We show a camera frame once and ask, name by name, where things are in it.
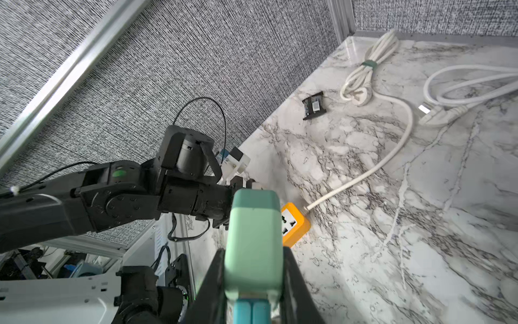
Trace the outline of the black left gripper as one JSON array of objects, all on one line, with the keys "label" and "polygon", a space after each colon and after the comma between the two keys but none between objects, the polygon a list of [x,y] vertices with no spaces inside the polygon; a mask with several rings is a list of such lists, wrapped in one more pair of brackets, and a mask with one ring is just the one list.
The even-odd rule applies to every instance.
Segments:
[{"label": "black left gripper", "polygon": [[199,221],[211,220],[213,228],[229,227],[231,204],[240,189],[262,190],[263,184],[253,179],[234,177],[229,185],[204,184],[173,179],[161,191],[159,211],[194,216]]}]

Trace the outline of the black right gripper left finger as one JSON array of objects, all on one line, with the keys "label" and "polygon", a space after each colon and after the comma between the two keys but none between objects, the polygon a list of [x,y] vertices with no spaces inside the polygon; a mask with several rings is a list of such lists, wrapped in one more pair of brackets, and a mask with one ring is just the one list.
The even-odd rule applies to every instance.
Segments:
[{"label": "black right gripper left finger", "polygon": [[218,249],[182,323],[226,323],[225,250]]}]

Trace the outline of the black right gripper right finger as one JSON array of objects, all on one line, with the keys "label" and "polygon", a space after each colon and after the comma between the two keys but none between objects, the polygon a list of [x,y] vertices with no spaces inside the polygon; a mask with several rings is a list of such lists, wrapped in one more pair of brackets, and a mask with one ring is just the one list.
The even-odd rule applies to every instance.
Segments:
[{"label": "black right gripper right finger", "polygon": [[317,324],[325,322],[289,247],[283,247],[283,291],[279,309],[281,323]]}]

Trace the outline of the green usb wall adapter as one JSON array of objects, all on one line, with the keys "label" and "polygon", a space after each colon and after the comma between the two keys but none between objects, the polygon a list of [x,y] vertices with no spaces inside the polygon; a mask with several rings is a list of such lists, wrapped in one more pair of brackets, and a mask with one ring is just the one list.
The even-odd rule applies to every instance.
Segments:
[{"label": "green usb wall adapter", "polygon": [[283,287],[283,236],[279,197],[272,190],[240,189],[233,197],[224,260],[224,289],[231,301],[275,304]]}]

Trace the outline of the orange power strip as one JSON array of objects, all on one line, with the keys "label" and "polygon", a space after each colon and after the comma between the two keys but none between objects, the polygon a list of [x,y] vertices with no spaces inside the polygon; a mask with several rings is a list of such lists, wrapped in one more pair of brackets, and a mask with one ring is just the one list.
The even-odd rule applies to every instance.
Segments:
[{"label": "orange power strip", "polygon": [[281,210],[283,246],[293,247],[311,228],[309,220],[291,202]]}]

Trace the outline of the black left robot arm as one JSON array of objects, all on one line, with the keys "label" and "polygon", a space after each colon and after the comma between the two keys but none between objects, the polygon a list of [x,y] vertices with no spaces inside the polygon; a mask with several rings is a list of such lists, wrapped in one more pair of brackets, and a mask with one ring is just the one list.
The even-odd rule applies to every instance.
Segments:
[{"label": "black left robot arm", "polygon": [[[214,140],[169,126],[156,157],[145,162],[87,162],[86,169],[55,171],[1,194],[1,251],[87,232],[102,232],[163,213],[189,215],[209,227],[228,225],[239,178],[222,185]],[[1,283],[2,323],[225,323],[223,255],[217,253],[206,290],[193,298],[190,281],[167,266],[171,281],[156,284],[159,262],[123,266],[85,278]]]}]

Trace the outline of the small black packet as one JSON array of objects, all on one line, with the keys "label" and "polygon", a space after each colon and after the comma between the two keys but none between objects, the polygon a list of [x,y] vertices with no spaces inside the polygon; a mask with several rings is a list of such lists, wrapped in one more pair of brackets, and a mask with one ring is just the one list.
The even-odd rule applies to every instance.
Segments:
[{"label": "small black packet", "polygon": [[323,98],[324,93],[321,91],[302,101],[305,111],[305,116],[303,118],[304,121],[314,119],[326,113],[326,109],[323,105]]}]

